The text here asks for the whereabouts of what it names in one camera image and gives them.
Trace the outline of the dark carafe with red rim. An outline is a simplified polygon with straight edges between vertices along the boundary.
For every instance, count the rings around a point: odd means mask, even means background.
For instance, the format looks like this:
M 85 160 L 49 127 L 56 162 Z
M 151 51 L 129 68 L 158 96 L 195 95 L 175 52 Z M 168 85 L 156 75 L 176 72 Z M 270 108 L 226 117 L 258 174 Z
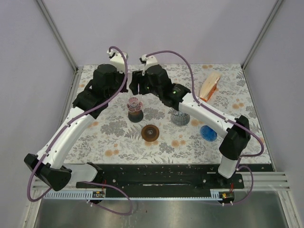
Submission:
M 141 109 L 128 108 L 128 118 L 133 123 L 138 123 L 143 119 L 143 111 Z

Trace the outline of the coffee filter pack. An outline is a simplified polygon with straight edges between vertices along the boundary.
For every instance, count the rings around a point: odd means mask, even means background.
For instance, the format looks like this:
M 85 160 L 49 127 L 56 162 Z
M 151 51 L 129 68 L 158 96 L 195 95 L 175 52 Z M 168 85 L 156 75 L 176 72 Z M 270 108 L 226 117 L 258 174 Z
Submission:
M 214 91 L 217 89 L 218 81 L 220 80 L 222 74 L 218 72 L 212 72 L 204 83 L 201 86 L 199 92 L 199 98 L 204 102 L 207 102 L 211 96 L 213 95 Z

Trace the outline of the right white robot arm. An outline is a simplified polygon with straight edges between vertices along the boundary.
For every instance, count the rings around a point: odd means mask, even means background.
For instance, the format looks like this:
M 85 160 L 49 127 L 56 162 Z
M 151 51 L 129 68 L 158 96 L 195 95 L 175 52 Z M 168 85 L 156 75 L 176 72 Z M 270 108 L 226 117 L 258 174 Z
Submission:
M 219 146 L 222 158 L 216 182 L 222 188 L 233 183 L 232 175 L 237 168 L 237 162 L 251 138 L 249 121 L 245 116 L 234 118 L 224 115 L 213 106 L 199 102 L 188 88 L 173 83 L 167 71 L 160 65 L 149 67 L 146 71 L 134 71 L 129 88 L 133 95 L 153 94 L 165 106 L 203 121 L 214 130 L 223 139 Z

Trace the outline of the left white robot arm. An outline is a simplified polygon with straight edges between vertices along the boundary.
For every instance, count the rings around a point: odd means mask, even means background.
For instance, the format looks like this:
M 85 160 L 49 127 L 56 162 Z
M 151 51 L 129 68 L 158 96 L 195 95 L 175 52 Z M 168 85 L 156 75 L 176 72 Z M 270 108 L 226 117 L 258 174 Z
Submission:
M 49 142 L 36 154 L 27 154 L 24 163 L 49 189 L 59 191 L 67 184 L 86 181 L 102 185 L 103 176 L 92 164 L 67 167 L 64 160 L 83 131 L 94 122 L 119 92 L 126 92 L 126 64 L 101 64 L 73 102 L 65 121 Z

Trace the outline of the blue glass dripper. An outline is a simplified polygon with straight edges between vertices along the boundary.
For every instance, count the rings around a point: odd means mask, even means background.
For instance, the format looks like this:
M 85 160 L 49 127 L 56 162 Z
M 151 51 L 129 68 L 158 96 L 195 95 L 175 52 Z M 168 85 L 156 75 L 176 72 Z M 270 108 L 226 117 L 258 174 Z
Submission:
M 207 125 L 201 127 L 200 135 L 208 142 L 213 142 L 217 139 L 217 133 Z

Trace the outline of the clear glass pitcher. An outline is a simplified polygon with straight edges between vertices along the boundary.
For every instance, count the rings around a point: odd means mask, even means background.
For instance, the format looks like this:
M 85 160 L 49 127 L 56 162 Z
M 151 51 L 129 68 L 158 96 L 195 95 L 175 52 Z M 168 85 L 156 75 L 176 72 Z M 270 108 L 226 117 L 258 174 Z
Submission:
M 171 122 L 178 126 L 187 125 L 190 121 L 190 115 L 181 111 L 174 110 L 171 113 Z

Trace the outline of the floral patterned table mat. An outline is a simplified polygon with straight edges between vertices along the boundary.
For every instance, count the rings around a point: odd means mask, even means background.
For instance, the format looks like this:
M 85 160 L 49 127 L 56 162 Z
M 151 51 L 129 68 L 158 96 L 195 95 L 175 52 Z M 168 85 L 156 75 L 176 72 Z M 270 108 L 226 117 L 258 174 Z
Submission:
M 194 88 L 199 93 L 212 72 L 222 74 L 209 104 L 225 114 L 249 119 L 255 134 L 244 150 L 242 163 L 271 162 L 268 151 L 261 151 L 265 142 L 257 114 L 239 64 L 165 65 L 174 83 Z M 192 117 L 185 126 L 171 122 L 173 110 L 154 95 L 141 95 L 144 117 L 139 123 L 128 119 L 126 107 L 131 93 L 121 93 L 108 108 L 81 134 L 68 153 L 65 163 L 220 163 L 221 138 L 213 142 L 204 140 L 200 129 L 204 125 Z

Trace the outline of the left aluminium frame post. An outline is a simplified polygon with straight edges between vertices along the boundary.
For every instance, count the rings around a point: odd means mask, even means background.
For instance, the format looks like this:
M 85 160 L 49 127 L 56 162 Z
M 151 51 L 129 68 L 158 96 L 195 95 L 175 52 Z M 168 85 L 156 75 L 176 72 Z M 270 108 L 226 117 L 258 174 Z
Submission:
M 55 40 L 57 41 L 61 51 L 63 52 L 65 58 L 67 59 L 69 65 L 71 66 L 72 70 L 74 72 L 77 72 L 78 65 L 76 64 L 70 51 L 68 50 L 49 10 L 47 9 L 45 2 L 43 0 L 34 0 L 34 2 L 37 4 L 37 7 L 39 8 L 40 12 L 42 13 L 43 18 L 45 19 L 47 25 L 49 26 L 53 36 L 55 37 Z

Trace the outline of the aluminium frame post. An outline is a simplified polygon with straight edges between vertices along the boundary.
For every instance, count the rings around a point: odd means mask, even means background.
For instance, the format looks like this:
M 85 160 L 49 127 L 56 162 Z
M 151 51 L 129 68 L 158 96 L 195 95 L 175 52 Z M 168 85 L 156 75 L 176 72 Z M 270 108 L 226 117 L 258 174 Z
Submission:
M 63 52 L 65 58 L 67 59 L 69 65 L 71 66 L 72 70 L 74 72 L 77 72 L 78 65 L 76 64 L 70 51 L 68 50 L 49 10 L 47 9 L 45 2 L 43 0 L 34 0 L 34 2 L 37 4 L 37 7 L 39 8 L 40 12 L 42 13 L 43 18 L 45 19 L 47 25 L 49 26 L 53 36 L 55 37 L 55 40 L 57 41 L 61 51 Z
M 281 9 L 282 5 L 284 4 L 284 0 L 276 0 L 272 9 L 270 10 L 270 13 L 268 14 L 265 22 L 263 23 L 262 28 L 260 29 L 253 45 L 251 46 L 248 54 L 245 57 L 245 60 L 243 61 L 243 63 L 241 64 L 241 68 L 244 71 L 246 69 L 246 67 L 248 66 L 251 58 L 253 57 L 253 55 L 255 54 L 256 50 L 258 49 L 261 41 L 263 40 L 264 36 L 266 35 L 268 29 L 270 28 L 272 22 L 274 21 L 277 13 L 279 12 L 279 10 Z

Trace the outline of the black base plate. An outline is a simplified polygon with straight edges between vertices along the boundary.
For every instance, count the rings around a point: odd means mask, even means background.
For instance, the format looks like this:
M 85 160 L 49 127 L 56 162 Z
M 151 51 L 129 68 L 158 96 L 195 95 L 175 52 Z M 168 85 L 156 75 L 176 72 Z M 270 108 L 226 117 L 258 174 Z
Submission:
M 99 164 L 95 183 L 114 185 L 130 198 L 203 198 L 211 190 L 244 189 L 241 174 L 226 179 L 217 165 Z

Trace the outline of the right aluminium frame post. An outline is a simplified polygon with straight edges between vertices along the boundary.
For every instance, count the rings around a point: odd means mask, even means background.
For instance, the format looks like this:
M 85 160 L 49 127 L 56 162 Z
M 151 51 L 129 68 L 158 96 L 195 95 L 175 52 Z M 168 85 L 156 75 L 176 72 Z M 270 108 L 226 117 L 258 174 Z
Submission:
M 248 66 L 251 58 L 253 57 L 253 55 L 255 54 L 256 50 L 258 49 L 261 41 L 263 40 L 264 36 L 266 35 L 268 29 L 270 28 L 272 22 L 274 21 L 277 13 L 279 12 L 279 10 L 281 9 L 282 5 L 284 4 L 284 0 L 276 0 L 272 9 L 270 10 L 270 13 L 268 14 L 265 22 L 263 23 L 262 28 L 260 29 L 253 45 L 251 46 L 248 54 L 245 57 L 245 60 L 243 61 L 243 63 L 241 64 L 241 68 L 244 71 L 246 69 L 246 67 Z

